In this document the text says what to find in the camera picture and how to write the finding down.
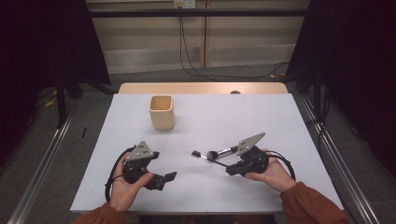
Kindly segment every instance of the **beige wall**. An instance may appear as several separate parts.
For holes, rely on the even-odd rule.
[[[160,9],[173,8],[168,0],[87,0],[89,9]],[[309,0],[209,0],[208,8],[306,8]],[[204,0],[196,0],[197,8],[206,5]],[[117,18],[92,19],[105,52],[107,64],[111,66],[108,55],[117,55],[124,50],[122,57],[128,64],[137,63],[128,58],[127,52],[135,55],[144,49],[165,49],[178,54],[178,18]],[[303,18],[282,17],[242,17],[242,18],[183,18],[185,37],[192,56],[198,64],[217,66],[228,64],[276,63],[288,61],[296,43]]]

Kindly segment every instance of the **human hand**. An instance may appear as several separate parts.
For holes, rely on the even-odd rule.
[[[267,155],[271,155],[268,149],[264,149],[263,151]],[[284,192],[296,184],[296,181],[291,178],[282,164],[274,157],[269,158],[268,168],[264,173],[257,174],[250,172],[245,174],[245,178],[261,181],[267,184],[271,189],[280,192]]]
[[[142,175],[135,183],[130,184],[122,177],[122,168],[129,153],[126,153],[117,164],[117,168],[113,174],[113,186],[111,188],[110,206],[119,212],[127,211],[134,199],[137,192],[143,188],[154,177],[153,173],[146,173]]]

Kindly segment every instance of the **wire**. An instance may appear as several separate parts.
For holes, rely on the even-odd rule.
[[[37,96],[37,100],[40,100],[41,98],[43,98],[44,96],[50,94],[51,92],[56,91],[56,88],[50,88],[48,91],[41,93],[40,95]]]
[[[281,158],[285,159],[285,157],[283,157],[282,155],[280,155],[278,152],[275,152],[275,151],[270,151],[270,150],[268,150],[268,151],[265,151],[265,152],[271,152],[271,153],[275,153],[276,155],[278,155],[278,156],[280,156]]]
[[[290,164],[290,161],[286,160],[282,155],[280,155],[279,153],[275,152],[277,155],[267,155],[268,158],[272,157],[272,158],[277,158],[282,160],[285,165],[288,167],[289,172],[290,172],[290,176],[293,180],[296,180],[296,174],[294,173],[293,167]]]
[[[127,153],[127,152],[131,152],[134,149],[134,147],[131,148],[127,148],[125,151],[123,151],[120,156],[117,158],[116,163],[114,163],[113,169],[110,172],[110,176],[108,177],[107,182],[105,183],[105,198],[107,202],[110,202],[110,189],[111,189],[111,185],[113,184],[113,181],[120,177],[117,176],[115,178],[113,178],[113,174],[116,171],[117,166],[119,165],[120,160],[122,159],[122,157]]]
[[[298,69],[295,69],[295,71],[292,71],[292,72],[288,72],[287,76],[284,76],[280,80],[277,80],[277,81],[282,82],[282,83],[288,83],[288,82],[294,81],[298,76],[300,76],[302,73],[304,73],[307,68],[309,68],[309,61],[310,61],[309,57],[305,58],[304,62]]]
[[[305,122],[305,125],[306,125],[306,126],[312,125],[312,124],[314,124],[314,123],[316,123],[316,122],[318,122],[318,121],[319,121],[319,119],[311,119],[311,120],[309,120],[309,121],[306,121],[306,122]]]
[[[268,77],[268,76],[272,75],[273,73],[275,73],[276,70],[278,70],[279,68],[283,67],[285,64],[288,64],[288,63],[289,63],[289,62],[276,63],[276,64],[274,65],[273,70],[272,70],[271,72],[266,73],[266,74],[263,74],[263,75],[255,76],[255,77],[240,77],[240,76],[228,76],[228,75],[227,75],[227,76],[226,76],[226,75],[202,75],[201,73],[199,73],[199,72],[194,68],[194,66],[193,66],[192,63],[191,63],[190,55],[189,55],[189,52],[188,52],[188,50],[187,50],[186,37],[185,37],[185,35],[184,35],[184,22],[183,22],[183,18],[182,18],[182,17],[179,17],[179,20],[178,20],[178,21],[179,21],[179,31],[180,31],[180,51],[179,51],[179,54],[180,54],[180,55],[179,55],[179,56],[180,56],[180,63],[181,63],[181,66],[182,66],[183,70],[184,70],[187,74],[189,74],[189,75],[191,75],[191,76],[194,76],[194,77],[205,77],[205,78],[208,78],[208,79],[210,79],[210,80],[217,81],[217,82],[219,82],[219,80],[214,79],[213,77],[230,77],[230,78],[248,78],[248,79],[255,79],[255,78],[261,78],[261,77]],[[184,43],[184,50],[186,51],[187,58],[188,58],[189,63],[190,63],[190,67],[192,68],[192,70],[193,70],[196,74],[187,71],[187,69],[184,67],[183,60],[182,60],[182,56],[181,56],[183,43]]]
[[[122,177],[122,176],[123,176],[123,175],[118,175],[118,176],[114,177],[114,178],[113,178],[113,181],[114,181],[115,179],[119,178],[119,177]]]
[[[103,85],[101,85],[101,84],[99,84],[99,83],[95,83],[95,82],[92,81],[90,78],[84,77],[84,76],[81,75],[80,73],[77,73],[77,72],[75,72],[75,71],[73,71],[73,70],[71,70],[71,69],[67,69],[67,71],[68,71],[69,73],[71,73],[71,74],[74,76],[74,78],[76,78],[76,79],[81,79],[81,81],[85,82],[86,84],[88,84],[88,85],[90,85],[90,86],[96,88],[97,90],[99,90],[99,91],[101,91],[101,92],[103,92],[103,93],[105,93],[105,94],[107,94],[107,95],[113,95],[113,94],[116,94],[116,93],[117,93],[116,91],[111,90],[110,88],[105,87],[105,86],[103,86]]]
[[[320,118],[321,118],[321,122],[319,123],[320,126],[320,130],[319,130],[319,134],[318,134],[318,154],[320,156],[320,158],[323,161],[323,165],[325,167],[325,169],[328,171],[329,169],[326,167],[326,164],[322,158],[322,153],[321,153],[321,146],[320,146],[320,139],[323,136],[324,130],[325,130],[325,122],[326,122],[326,117],[329,114],[330,111],[330,105],[331,105],[331,98],[330,98],[330,94],[329,94],[329,89],[326,87],[325,89],[325,94],[323,96],[323,107],[321,109],[321,114],[320,114]],[[343,198],[340,196],[340,189],[335,185],[334,180],[332,179],[332,185],[334,186],[334,189],[337,193],[337,195],[339,195],[339,199],[341,204],[344,206],[344,208],[347,210],[347,212],[349,213],[349,216],[352,218],[354,223],[358,223],[357,219],[353,216],[353,214],[351,213],[349,207],[347,206],[347,204],[345,203],[345,201],[343,200]]]
[[[40,106],[42,106],[42,105],[44,105],[45,107],[50,107],[51,105],[53,105],[53,103],[55,103],[55,101],[56,101],[57,99],[58,99],[58,98],[57,98],[57,92],[55,91],[47,101],[41,102],[41,103],[37,102],[37,103],[35,104],[35,107],[40,107]]]
[[[208,78],[208,79],[210,79],[210,80],[212,80],[212,81],[217,81],[217,82],[218,82],[218,80],[216,80],[216,79],[214,79],[214,78],[212,78],[212,77],[207,77],[207,76],[204,76],[204,75],[200,74],[200,73],[194,68],[194,66],[192,66],[192,63],[191,63],[191,60],[190,60],[190,55],[189,55],[189,52],[187,51],[186,37],[184,36],[183,18],[182,18],[182,17],[179,17],[179,18],[178,18],[178,22],[179,22],[179,24],[180,24],[180,63],[181,63],[181,67],[183,67],[183,70],[184,70],[187,74],[189,74],[189,75],[191,75],[191,76],[194,76],[194,77],[205,77],[205,78]],[[182,44],[183,42],[184,42],[184,49],[185,49],[185,51],[186,51],[187,58],[189,59],[190,66],[191,66],[192,70],[194,70],[194,72],[195,72],[196,74],[190,73],[190,72],[187,71],[187,69],[184,67],[183,60],[182,60],[182,57],[181,57],[181,49],[182,49],[182,46],[183,46],[183,44]]]

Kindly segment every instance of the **floor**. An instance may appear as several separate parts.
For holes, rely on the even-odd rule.
[[[198,70],[201,73],[200,76],[188,75],[183,70],[153,71],[132,75],[119,74],[111,76],[112,86],[109,88],[117,90],[120,84],[130,81],[211,81],[202,76],[208,74],[220,81],[276,81],[276,78],[264,76],[270,74],[273,68],[272,65],[200,68]],[[278,74],[284,73],[284,69],[283,71],[278,70]],[[0,202],[2,202],[0,223],[7,223],[11,217],[13,217],[12,222],[9,223],[70,223],[78,217],[78,214],[69,211],[70,205],[90,160],[112,99],[111,96],[89,86],[81,85],[81,88],[84,90],[84,96],[81,99],[73,100],[66,97],[69,114],[72,114],[73,117],[69,120],[65,133],[56,133],[58,122],[56,102],[52,106],[45,107],[43,103],[50,96],[44,95],[37,99],[37,108],[32,122],[25,136],[4,164],[0,176]],[[298,94],[293,82],[287,83],[287,88],[290,93],[293,93],[304,120],[311,120],[309,113],[306,112],[304,99],[312,98],[312,91],[304,95]],[[320,142],[318,141],[317,127],[316,125],[307,125],[316,144]],[[333,100],[331,100],[325,127],[361,191],[357,194],[358,196],[351,196],[353,190],[351,191],[345,184],[342,172],[339,171],[336,162],[332,159],[332,152],[328,149],[328,144],[320,142],[320,154],[351,221],[370,223],[367,217],[361,215],[361,208],[363,208],[374,211],[374,215],[369,217],[373,220],[372,223],[394,223],[396,219],[394,213],[396,180],[376,160],[364,139],[356,135],[348,118]],[[62,134],[63,141],[52,142],[55,134]],[[57,150],[49,155],[50,145],[56,145]],[[31,180],[36,176],[37,168],[43,166],[41,162],[46,156],[49,158],[49,162],[46,164],[49,169],[42,174],[45,178],[34,185],[33,189],[36,189],[34,193],[26,191],[31,189],[28,188],[32,187]],[[27,201],[29,203],[20,204],[26,195],[30,195],[31,200]],[[365,200],[368,206],[357,204],[357,197]],[[18,207],[22,212],[15,216]],[[286,223],[282,214],[276,214],[275,218],[277,223]],[[129,219],[130,223],[135,223],[138,220],[134,216],[129,216]],[[151,223],[181,223],[182,220],[183,217],[150,218]]]

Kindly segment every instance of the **aluminum rail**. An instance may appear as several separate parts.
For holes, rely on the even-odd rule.
[[[305,110],[308,112],[308,115],[311,119],[315,119],[315,113],[313,112],[313,105],[311,101],[308,99],[307,96],[302,97],[302,101],[305,107]],[[315,128],[318,133],[320,133],[321,125],[316,123]],[[378,218],[375,215],[375,212],[370,205],[369,201],[367,200],[366,196],[364,195],[363,191],[359,187],[358,183],[356,182],[355,178],[353,177],[352,173],[350,173],[349,169],[347,168],[346,163],[344,162],[341,154],[338,151],[338,148],[335,146],[334,141],[331,139],[329,133],[327,132],[326,128],[322,128],[322,143],[327,149],[332,162],[335,165],[338,173],[340,174],[349,195],[352,197],[352,200],[356,204],[359,212],[361,213],[361,217],[364,219],[365,223],[375,224],[380,223]]]
[[[38,165],[38,168],[35,171],[35,175],[30,181],[26,191],[23,193],[7,224],[22,224],[27,218],[27,215],[29,214],[32,205],[35,202],[35,197],[40,191],[40,188],[44,182],[48,170],[50,169],[52,161],[55,158],[56,152],[62,141],[64,140],[64,136],[66,135],[67,129],[69,128],[71,118],[76,113],[77,107],[78,102],[74,102],[71,113],[66,118],[62,127],[55,132],[55,135],[53,136],[49,144],[46,154]]]
[[[90,18],[133,17],[305,17],[336,16],[330,10],[308,9],[90,9],[87,11],[37,11],[41,16]]]

